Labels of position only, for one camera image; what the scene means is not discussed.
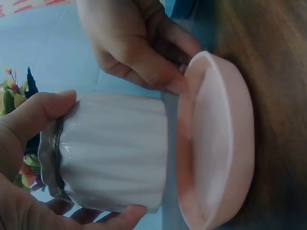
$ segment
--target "finger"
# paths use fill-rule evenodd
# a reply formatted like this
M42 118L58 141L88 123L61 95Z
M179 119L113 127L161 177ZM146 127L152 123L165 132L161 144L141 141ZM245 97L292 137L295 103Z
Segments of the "finger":
M160 22L157 30L162 38L176 45L191 58L202 51L196 38L167 16Z
M97 210L80 208L72 214L71 219L74 219L79 224L88 224L92 223L101 213L101 211Z
M97 221L97 223L105 223L107 222L108 220L114 218L114 217L118 217L120 215L120 213L118 212L111 212L110 214L102 217L100 220Z
M74 206L74 204L72 203L68 203L59 199L52 199L46 202L45 205L57 215L64 215L65 213L69 212Z
M106 229L132 230L146 214L146 208L130 206L118 217L111 218L105 223Z
M0 122L3 122L24 145L45 129L51 120L65 115L75 102L75 91L61 94L37 93L16 110L2 117Z
M184 76L145 39L135 36L117 44L111 51L114 58L135 70L149 86L166 86L176 94L184 92L187 85Z
M95 47L94 54L99 67L105 73L130 81L131 83L137 84L144 88L148 87L148 84L139 76L137 72L135 72L129 66L118 62L110 53Z

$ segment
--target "green leaf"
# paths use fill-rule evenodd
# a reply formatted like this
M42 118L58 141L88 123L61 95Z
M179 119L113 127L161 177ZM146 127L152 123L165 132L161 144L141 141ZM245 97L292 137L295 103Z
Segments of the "green leaf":
M2 84L2 87L3 87L4 90L9 89L8 80L7 79L4 80L4 82Z
M26 81L21 87L20 87L20 94L22 96L24 96L24 92L27 90L28 88L28 82Z
M5 108L6 114L9 114L15 110L14 98L12 97L9 90L5 91L3 95L3 101L4 101L4 108Z
M15 94L16 94L15 91L13 91L13 90L11 90L11 89L7 89L6 91L8 91L8 92L11 94L11 96L12 96L13 98L15 97Z
M17 109L22 103L24 103L26 98L22 97L19 93L15 94L14 106Z
M0 114L0 116L4 116L4 115L6 115L7 113L6 113L6 111L5 111L5 109L2 111L2 113Z
M16 185L17 187L22 188L24 186L23 182L22 182L22 175L18 174L14 180L14 185Z
M34 154L26 155L24 157L24 162L30 167L32 166L40 169L40 163L38 157Z

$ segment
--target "fingernail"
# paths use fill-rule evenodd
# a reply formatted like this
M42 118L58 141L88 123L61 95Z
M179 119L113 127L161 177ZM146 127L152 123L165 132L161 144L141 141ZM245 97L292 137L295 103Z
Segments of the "fingernail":
M181 94L187 87L182 81L175 79L166 88L175 94Z
M64 96L64 95L67 95L67 94L76 94L76 91L75 90L66 90L66 91L60 92L58 94Z

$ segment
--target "red pattern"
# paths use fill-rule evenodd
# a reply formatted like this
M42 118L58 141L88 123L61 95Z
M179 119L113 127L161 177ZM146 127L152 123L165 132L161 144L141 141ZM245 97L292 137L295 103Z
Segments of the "red pattern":
M0 5L0 18L5 17L5 14L3 13L3 5Z
M19 9L15 10L14 13L18 13L18 12L21 12L21 11L25 11L25 10L28 10L28 9L30 9L30 8L32 8L32 6L31 6L31 5L27 5L27 6L24 6L24 7L22 7L22 8L19 8Z
M44 0L44 1L47 1L46 5L49 6L49 5L52 5L52 4L57 4L57 3L61 3L63 1L66 1L66 0Z
M25 2L25 1L28 1L28 0L19 0L19 1L17 1L17 2L14 2L14 3L13 3L13 6L15 6L15 5L17 5L17 4L20 4L20 3L23 3L23 2Z

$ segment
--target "light blue surface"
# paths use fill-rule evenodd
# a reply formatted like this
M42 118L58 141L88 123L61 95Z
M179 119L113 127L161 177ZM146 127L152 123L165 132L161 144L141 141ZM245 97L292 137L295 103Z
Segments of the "light blue surface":
M196 0L165 0L165 12L173 19L188 18L195 6Z

